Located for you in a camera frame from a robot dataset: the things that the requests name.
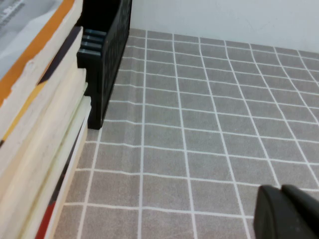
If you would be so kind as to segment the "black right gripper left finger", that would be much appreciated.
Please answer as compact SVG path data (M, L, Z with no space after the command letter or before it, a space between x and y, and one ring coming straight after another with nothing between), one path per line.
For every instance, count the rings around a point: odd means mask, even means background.
M270 185L258 188L253 228L257 239L313 239L288 197Z

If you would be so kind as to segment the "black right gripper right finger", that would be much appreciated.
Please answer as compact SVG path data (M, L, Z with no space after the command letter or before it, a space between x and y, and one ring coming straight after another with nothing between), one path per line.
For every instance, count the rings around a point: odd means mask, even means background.
M281 191L288 197L298 214L316 238L319 238L319 201L294 185L283 185Z

